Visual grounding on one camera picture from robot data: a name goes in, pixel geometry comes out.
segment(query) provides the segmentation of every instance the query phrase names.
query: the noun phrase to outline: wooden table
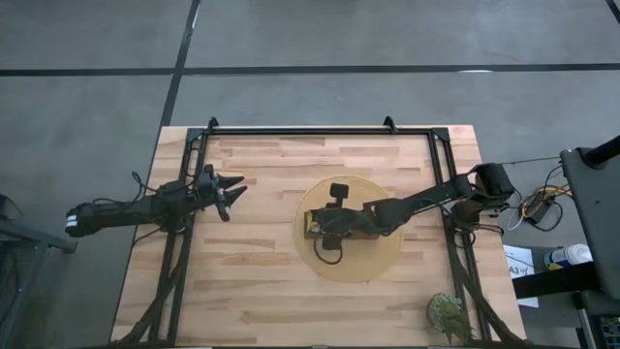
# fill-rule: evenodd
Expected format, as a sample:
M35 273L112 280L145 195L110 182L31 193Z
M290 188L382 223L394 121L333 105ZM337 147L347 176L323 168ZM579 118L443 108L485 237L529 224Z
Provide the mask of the wooden table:
M474 129L447 127L457 170L467 172L481 162ZM151 187L177 178L186 130L162 130ZM228 223L214 207L197 215L176 345L447 343L425 318L433 294L453 294L439 209L400 228L397 262L367 283L321 278L297 256L292 239L301 196L326 177L359 175L395 197L433 186L425 137L210 136L206 162L221 175L244 175L248 190L230 209ZM445 157L442 166L448 179ZM152 229L141 226L138 236ZM127 333L155 297L165 240L156 234L133 249L112 339ZM479 231L474 249L482 291L511 330L525 337L501 238ZM468 305L475 327L471 300ZM168 328L167 312L169 307L160 335Z

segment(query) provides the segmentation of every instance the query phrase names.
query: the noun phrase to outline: gray floor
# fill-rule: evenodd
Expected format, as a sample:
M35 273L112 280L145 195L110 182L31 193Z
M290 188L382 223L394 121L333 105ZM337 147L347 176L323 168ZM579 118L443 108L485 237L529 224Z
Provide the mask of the gray floor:
M0 0L0 69L172 67L189 0ZM604 0L215 0L203 2L187 66L620 62ZM485 161L556 155L620 133L620 72L185 77L172 125L474 124ZM0 78L0 192L64 236L65 211L130 199L146 177L169 77ZM555 162L508 166L528 192ZM574 209L552 233L522 225L505 243L584 241ZM507 216L500 221L506 224ZM50 253L23 348L104 343L132 229ZM565 300L523 309L528 337L577 345L553 328Z

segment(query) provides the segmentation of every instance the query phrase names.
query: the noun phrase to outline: wooden tabletop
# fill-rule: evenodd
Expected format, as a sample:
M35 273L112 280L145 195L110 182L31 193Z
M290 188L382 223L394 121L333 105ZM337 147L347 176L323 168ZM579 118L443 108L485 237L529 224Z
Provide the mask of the wooden tabletop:
M481 162L474 129L446 127L457 170L467 172ZM186 130L162 130L151 187L177 179ZM453 294L439 209L399 228L404 241L395 265L365 283L320 277L301 261L292 238L299 200L326 177L359 175L398 198L435 185L426 137L209 137L206 162L221 175L244 175L248 190L229 210L230 222L222 222L214 207L197 215L177 345L447 344L425 318L433 294ZM448 179L443 155L442 167ZM141 226L138 236L152 230ZM134 247L112 339L127 333L155 297L165 240L158 233ZM484 295L524 338L501 238L479 231L474 250ZM468 305L476 327L471 300ZM160 335L168 314L169 306Z

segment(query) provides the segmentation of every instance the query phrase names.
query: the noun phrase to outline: succulent plant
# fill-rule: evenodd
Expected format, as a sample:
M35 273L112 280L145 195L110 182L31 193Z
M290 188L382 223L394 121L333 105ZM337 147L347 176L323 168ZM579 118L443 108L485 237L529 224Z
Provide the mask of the succulent plant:
M457 297L438 293L426 307L426 317L433 325L433 331L444 333L450 344L453 334L463 343L468 343L472 338L469 318L461 312L461 304L462 300Z

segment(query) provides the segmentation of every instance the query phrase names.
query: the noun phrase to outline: concrete floor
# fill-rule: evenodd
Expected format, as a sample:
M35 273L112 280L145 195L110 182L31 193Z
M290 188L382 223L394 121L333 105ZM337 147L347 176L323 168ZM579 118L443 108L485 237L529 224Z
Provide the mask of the concrete floor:
M189 7L0 0L0 69L173 67ZM186 66L593 62L620 62L620 26L605 0L215 0L201 4ZM131 171L147 176L170 82L0 78L0 192L58 236L68 208L130 199ZM398 124L474 124L482 158L506 162L618 135L618 83L620 72L609 71L184 77L171 124L378 124L389 114ZM554 166L508 170L528 192ZM555 231L522 225L505 243L583 242L565 208ZM20 347L108 340L132 231L83 238L75 255L50 253ZM570 325L553 322L562 302L542 305L523 309L528 336L577 345L572 330L553 328Z

